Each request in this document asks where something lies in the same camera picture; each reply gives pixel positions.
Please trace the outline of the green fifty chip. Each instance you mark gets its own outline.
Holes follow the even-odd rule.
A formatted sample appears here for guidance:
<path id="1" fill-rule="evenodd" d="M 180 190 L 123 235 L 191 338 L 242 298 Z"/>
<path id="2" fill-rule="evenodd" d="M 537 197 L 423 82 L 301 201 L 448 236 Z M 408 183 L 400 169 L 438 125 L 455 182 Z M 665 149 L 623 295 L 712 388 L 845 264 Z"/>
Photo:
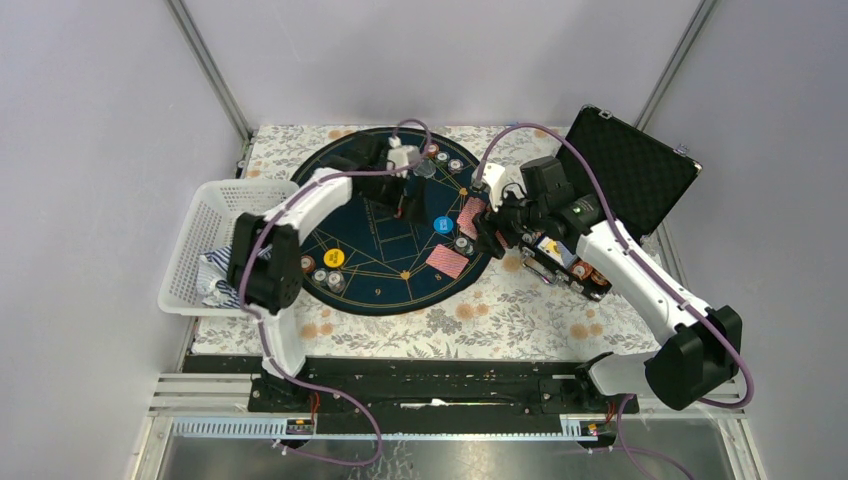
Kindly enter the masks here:
<path id="1" fill-rule="evenodd" d="M 435 160 L 435 161 L 436 161 L 436 163 L 437 163 L 437 164 L 439 164 L 439 165 L 445 165 L 445 164 L 447 164 L 447 163 L 449 162 L 449 160 L 450 160 L 450 155 L 449 155 L 447 152 L 438 152 L 438 153 L 435 155 L 434 160 Z"/>
<path id="2" fill-rule="evenodd" d="M 468 252 L 468 248 L 469 248 L 469 241 L 468 241 L 468 239 L 467 239 L 467 238 L 465 238 L 465 237 L 458 237 L 458 238 L 454 241 L 454 250 L 455 250 L 455 251 L 457 251 L 457 252 L 459 252 L 459 253 L 461 253 L 461 254 L 466 254 L 466 253 Z"/>

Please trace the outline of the blue dealer button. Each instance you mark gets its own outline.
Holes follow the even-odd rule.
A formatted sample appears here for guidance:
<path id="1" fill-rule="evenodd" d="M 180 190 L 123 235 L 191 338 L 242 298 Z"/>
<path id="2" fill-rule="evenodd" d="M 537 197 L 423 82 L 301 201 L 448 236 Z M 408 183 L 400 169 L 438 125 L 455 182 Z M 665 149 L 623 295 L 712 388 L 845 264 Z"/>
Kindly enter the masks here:
<path id="1" fill-rule="evenodd" d="M 433 221 L 434 231 L 441 235 L 451 234 L 454 226 L 454 221 L 448 216 L 439 216 Z"/>

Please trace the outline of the yellow dealer button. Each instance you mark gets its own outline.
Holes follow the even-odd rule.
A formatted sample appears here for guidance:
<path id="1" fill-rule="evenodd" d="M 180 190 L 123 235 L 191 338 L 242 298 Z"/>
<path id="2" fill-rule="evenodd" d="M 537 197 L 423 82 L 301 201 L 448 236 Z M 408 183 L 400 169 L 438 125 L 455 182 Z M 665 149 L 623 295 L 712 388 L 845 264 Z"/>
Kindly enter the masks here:
<path id="1" fill-rule="evenodd" d="M 330 269 L 338 269 L 345 264 L 347 256 L 340 248 L 331 248 L 323 255 L 323 263 Z"/>

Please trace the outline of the red playing card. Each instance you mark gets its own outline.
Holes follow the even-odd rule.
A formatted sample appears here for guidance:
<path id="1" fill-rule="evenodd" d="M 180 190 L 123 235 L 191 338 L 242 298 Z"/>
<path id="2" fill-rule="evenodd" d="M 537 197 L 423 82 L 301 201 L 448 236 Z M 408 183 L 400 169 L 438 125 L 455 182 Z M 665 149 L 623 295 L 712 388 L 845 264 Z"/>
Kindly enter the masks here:
<path id="1" fill-rule="evenodd" d="M 458 279 L 470 260 L 447 246 L 439 244 L 429 254 L 425 263 L 451 279 Z"/>

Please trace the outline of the red card deck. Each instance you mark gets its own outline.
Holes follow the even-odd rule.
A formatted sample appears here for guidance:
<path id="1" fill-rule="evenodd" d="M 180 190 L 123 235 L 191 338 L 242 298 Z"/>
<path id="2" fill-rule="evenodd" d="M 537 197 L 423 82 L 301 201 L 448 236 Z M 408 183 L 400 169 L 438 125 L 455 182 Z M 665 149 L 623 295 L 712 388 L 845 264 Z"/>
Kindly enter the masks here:
<path id="1" fill-rule="evenodd" d="M 486 202 L 478 197 L 469 197 L 464 207 L 461 209 L 458 218 L 457 225 L 459 228 L 459 232 L 475 241 L 478 237 L 477 228 L 475 227 L 473 220 L 474 218 L 486 211 Z"/>

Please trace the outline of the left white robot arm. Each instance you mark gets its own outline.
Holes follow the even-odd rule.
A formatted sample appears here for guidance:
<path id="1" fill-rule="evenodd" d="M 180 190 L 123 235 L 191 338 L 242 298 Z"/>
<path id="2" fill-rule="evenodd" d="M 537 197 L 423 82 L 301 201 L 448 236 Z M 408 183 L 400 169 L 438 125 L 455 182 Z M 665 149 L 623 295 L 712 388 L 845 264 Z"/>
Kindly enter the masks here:
<path id="1" fill-rule="evenodd" d="M 330 214 L 356 196 L 404 213 L 406 185 L 427 160 L 432 136 L 422 146 L 405 144 L 397 133 L 382 141 L 358 136 L 360 145 L 324 160 L 294 194 L 261 215 L 243 213 L 234 225 L 227 282 L 241 309 L 258 325 L 263 367 L 278 378 L 272 398 L 288 411 L 309 401 L 310 385 L 298 376 L 305 352 L 296 333 L 269 330 L 294 326 L 290 306 L 304 279 L 301 244 Z"/>

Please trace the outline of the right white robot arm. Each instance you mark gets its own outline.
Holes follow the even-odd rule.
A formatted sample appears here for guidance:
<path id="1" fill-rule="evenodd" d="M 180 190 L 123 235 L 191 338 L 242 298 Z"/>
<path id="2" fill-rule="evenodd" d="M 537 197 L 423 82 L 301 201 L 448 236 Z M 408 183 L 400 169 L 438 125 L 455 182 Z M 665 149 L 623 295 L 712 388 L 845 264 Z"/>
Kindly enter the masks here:
<path id="1" fill-rule="evenodd" d="M 482 161 L 472 187 L 488 195 L 477 214 L 476 247 L 497 258 L 524 236 L 540 233 L 598 271 L 635 309 L 659 344 L 654 352 L 605 353 L 586 362 L 573 386 L 575 402 L 597 412 L 618 395 L 652 394 L 683 410 L 737 373 L 750 374 L 740 355 L 742 320 L 692 294 L 646 256 L 612 212 L 591 169 L 593 188 L 580 194 L 562 162 L 542 157 L 524 164 L 524 194 L 508 189 L 504 167 Z"/>

